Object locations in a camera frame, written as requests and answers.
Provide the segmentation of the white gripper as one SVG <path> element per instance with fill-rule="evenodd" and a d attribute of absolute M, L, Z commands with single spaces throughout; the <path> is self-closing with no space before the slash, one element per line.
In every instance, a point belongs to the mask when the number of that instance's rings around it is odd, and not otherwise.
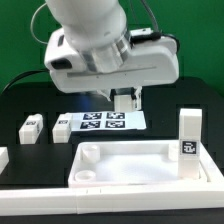
<path fill-rule="evenodd" d="M 64 93 L 97 93 L 111 102 L 108 91 L 134 88 L 134 108 L 142 109 L 142 87 L 174 83 L 179 77 L 177 42 L 171 37 L 131 46 L 122 39 L 100 55 L 81 58 L 69 47 L 62 29 L 55 31 L 46 49 L 45 66 L 55 86 Z"/>

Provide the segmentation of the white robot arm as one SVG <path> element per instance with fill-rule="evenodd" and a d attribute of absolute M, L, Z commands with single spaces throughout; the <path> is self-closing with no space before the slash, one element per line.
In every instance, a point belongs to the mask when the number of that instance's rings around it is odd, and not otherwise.
<path fill-rule="evenodd" d="M 178 79 L 178 40 L 156 27 L 128 29 L 118 0 L 45 1 L 61 24 L 44 59 L 60 91 L 96 92 L 116 109 L 139 110 L 144 86 Z"/>

